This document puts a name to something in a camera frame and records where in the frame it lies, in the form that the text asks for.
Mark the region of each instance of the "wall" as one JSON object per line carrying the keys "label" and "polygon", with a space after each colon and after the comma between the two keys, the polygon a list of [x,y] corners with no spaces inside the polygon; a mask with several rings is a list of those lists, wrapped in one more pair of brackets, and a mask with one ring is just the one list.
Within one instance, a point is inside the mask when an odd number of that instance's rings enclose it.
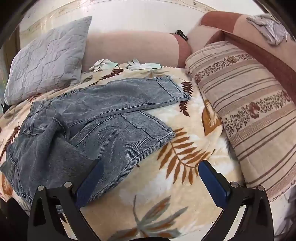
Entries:
{"label": "wall", "polygon": [[90,32],[181,29],[186,34],[204,13],[214,9],[262,13],[252,0],[40,0],[20,23],[20,42],[24,47],[52,28],[90,15]]}

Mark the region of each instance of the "quilted pillow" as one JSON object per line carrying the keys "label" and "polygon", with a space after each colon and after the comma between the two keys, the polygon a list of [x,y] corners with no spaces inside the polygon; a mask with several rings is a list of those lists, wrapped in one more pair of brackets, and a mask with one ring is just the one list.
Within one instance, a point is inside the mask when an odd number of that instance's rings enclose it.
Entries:
{"label": "quilted pillow", "polygon": [[91,19],[54,28],[21,49],[11,64],[5,103],[18,104],[35,94],[79,83]]}
{"label": "quilted pillow", "polygon": [[187,69],[221,117],[248,187],[270,200],[296,183],[296,107],[256,59],[226,41],[207,45]]}

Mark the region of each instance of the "bedspread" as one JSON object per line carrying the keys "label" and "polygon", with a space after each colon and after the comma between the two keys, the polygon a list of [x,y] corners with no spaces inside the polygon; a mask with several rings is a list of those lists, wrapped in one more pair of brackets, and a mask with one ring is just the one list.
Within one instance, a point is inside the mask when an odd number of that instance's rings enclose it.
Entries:
{"label": "bedspread", "polygon": [[[243,181],[235,156],[229,154],[221,120],[208,100],[202,98],[185,69],[163,67],[131,71],[126,67],[127,64],[121,64],[113,70],[84,73],[75,86],[36,95],[12,106],[0,119],[0,165],[5,162],[6,148],[18,135],[33,101],[118,79],[170,75],[191,95],[191,100],[148,112],[172,127],[175,138],[136,165],[118,186],[80,210],[102,240],[125,241],[147,236],[175,238],[196,231],[215,221],[221,212],[199,177],[199,162],[207,159],[229,181]],[[0,175],[0,197],[15,198],[29,212],[30,203],[17,196],[5,176]],[[74,238],[69,225],[65,222],[63,225]]]}

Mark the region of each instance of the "floral pillow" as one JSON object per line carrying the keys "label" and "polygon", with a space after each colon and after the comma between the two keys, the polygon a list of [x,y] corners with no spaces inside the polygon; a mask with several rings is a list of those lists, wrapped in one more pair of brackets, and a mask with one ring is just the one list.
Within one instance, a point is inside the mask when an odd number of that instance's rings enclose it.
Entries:
{"label": "floral pillow", "polygon": [[262,185],[270,200],[296,182],[296,107],[256,59],[226,41],[187,60],[202,94],[221,117],[248,187]]}

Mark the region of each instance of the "jeans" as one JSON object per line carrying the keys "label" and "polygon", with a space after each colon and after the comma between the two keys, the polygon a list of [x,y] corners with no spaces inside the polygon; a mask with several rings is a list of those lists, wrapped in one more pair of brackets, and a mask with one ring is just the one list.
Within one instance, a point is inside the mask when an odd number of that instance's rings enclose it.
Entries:
{"label": "jeans", "polygon": [[99,159],[104,171],[91,201],[174,137],[170,127],[144,110],[189,99],[165,76],[115,80],[34,102],[1,171],[32,203],[39,185],[60,187]]}

